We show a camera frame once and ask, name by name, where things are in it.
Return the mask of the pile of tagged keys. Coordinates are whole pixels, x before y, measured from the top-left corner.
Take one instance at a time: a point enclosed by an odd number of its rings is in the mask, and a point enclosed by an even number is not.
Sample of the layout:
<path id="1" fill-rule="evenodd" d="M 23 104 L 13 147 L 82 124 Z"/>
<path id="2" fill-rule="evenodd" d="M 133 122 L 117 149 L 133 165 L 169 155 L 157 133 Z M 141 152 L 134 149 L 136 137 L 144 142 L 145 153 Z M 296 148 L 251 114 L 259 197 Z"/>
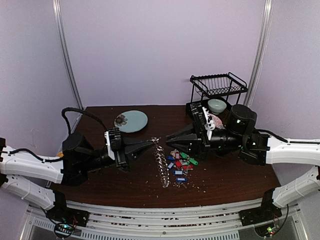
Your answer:
<path id="1" fill-rule="evenodd" d="M 199 164 L 197 160 L 177 149 L 172 150 L 165 159 L 168 161 L 168 170 L 172 171 L 174 176 L 187 176 L 189 171 Z"/>

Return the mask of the blue tagged key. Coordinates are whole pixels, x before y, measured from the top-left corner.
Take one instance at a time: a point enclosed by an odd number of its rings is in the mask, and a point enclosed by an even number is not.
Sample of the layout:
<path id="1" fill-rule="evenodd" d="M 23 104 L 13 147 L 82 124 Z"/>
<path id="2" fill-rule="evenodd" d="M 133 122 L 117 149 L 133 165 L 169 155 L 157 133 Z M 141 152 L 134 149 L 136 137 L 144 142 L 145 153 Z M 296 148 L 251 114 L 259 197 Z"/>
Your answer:
<path id="1" fill-rule="evenodd" d="M 188 179 L 185 178 L 185 177 L 177 177 L 175 179 L 175 182 L 179 185 L 179 186 L 182 186 L 183 188 L 187 188 L 187 182 L 188 182 Z"/>

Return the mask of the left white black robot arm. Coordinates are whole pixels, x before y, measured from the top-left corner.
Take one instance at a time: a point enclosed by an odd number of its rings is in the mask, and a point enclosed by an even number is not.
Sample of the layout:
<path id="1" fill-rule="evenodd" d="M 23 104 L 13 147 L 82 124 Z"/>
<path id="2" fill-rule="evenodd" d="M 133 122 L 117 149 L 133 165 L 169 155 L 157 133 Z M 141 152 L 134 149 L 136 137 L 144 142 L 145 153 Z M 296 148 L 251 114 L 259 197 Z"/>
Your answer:
<path id="1" fill-rule="evenodd" d="M 62 143 L 62 156 L 37 155 L 27 148 L 14 149 L 0 140 L 0 186 L 38 205 L 61 222 L 72 218 L 65 195 L 45 189 L 29 180 L 36 178 L 62 186 L 77 187 L 88 180 L 88 174 L 117 167 L 128 172 L 136 160 L 155 145 L 153 140 L 123 137 L 116 129 L 104 133 L 105 145 L 94 149 L 85 136 L 71 133 Z"/>

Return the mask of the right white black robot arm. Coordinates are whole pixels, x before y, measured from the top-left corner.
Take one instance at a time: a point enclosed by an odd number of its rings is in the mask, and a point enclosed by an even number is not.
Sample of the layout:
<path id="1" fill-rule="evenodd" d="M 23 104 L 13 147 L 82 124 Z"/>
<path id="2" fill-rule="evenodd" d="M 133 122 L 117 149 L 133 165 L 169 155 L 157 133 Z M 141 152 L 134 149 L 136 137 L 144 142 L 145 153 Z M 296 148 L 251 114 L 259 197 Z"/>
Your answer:
<path id="1" fill-rule="evenodd" d="M 205 159 L 209 151 L 227 154 L 238 151 L 247 164 L 305 164 L 312 168 L 295 180 L 266 191 L 255 209 L 259 220 L 266 221 L 289 203 L 320 189 L 320 142 L 288 139 L 255 127 L 258 115 L 243 104 L 230 108 L 222 129 L 213 125 L 212 117 L 199 102 L 190 105 L 192 124 L 168 135 L 166 144 L 187 155 Z"/>

